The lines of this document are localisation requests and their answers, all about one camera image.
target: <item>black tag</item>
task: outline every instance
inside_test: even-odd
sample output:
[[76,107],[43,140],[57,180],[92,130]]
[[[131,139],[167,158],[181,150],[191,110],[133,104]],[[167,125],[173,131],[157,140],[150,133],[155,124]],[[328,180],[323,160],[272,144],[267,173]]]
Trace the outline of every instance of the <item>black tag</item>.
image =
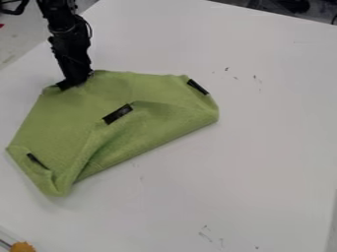
[[40,160],[38,160],[37,157],[35,157],[33,154],[27,154],[27,157],[30,158],[31,161],[39,164],[42,168],[48,169],[48,167],[45,166]]
[[109,125],[120,117],[126,115],[131,112],[133,109],[129,104],[123,105],[121,108],[118,108],[116,111],[110,113],[106,117],[103,118],[104,122]]
[[192,79],[190,79],[187,84],[191,87],[193,87],[194,89],[196,89],[197,91],[199,91],[200,93],[207,95],[208,92],[202,88],[199,84],[197,84],[195,81],[193,81]]

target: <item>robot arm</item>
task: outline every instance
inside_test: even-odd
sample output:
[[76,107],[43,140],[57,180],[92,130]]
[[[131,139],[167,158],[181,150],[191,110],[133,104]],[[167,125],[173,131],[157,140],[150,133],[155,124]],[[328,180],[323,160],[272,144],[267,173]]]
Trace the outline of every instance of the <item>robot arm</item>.
[[[22,0],[15,11],[2,10],[10,15],[20,15],[30,0]],[[92,30],[89,24],[75,14],[75,0],[36,0],[43,17],[48,20],[52,36],[48,39],[52,52],[65,76],[57,86],[62,90],[87,81],[92,73],[88,56]]]

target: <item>white tabletop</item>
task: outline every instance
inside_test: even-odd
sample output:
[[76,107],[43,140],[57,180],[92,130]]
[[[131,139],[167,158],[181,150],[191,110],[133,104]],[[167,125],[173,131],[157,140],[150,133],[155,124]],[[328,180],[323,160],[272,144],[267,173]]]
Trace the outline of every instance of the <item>white tabletop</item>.
[[[67,198],[41,195],[3,151],[0,225],[38,252],[328,250],[336,27],[201,0],[101,0],[85,17],[95,69],[187,74],[221,119]],[[1,150],[61,78],[47,43],[0,72]]]

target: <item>folded cloth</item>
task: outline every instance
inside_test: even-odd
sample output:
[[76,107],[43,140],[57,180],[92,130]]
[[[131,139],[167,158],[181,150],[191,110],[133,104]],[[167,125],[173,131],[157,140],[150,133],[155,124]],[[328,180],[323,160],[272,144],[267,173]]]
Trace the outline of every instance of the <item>folded cloth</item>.
[[46,195],[216,122],[217,104],[187,76],[96,71],[46,88],[7,151]]

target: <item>black cable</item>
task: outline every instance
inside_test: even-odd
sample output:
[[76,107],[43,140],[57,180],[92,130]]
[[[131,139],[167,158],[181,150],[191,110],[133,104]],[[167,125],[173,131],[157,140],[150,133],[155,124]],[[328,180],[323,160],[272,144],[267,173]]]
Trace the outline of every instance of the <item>black cable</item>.
[[12,247],[12,245],[10,245],[6,241],[3,241],[3,240],[0,239],[0,247],[3,247],[4,249],[9,250]]
[[335,25],[335,21],[337,20],[337,14],[333,17],[331,21],[331,25]]

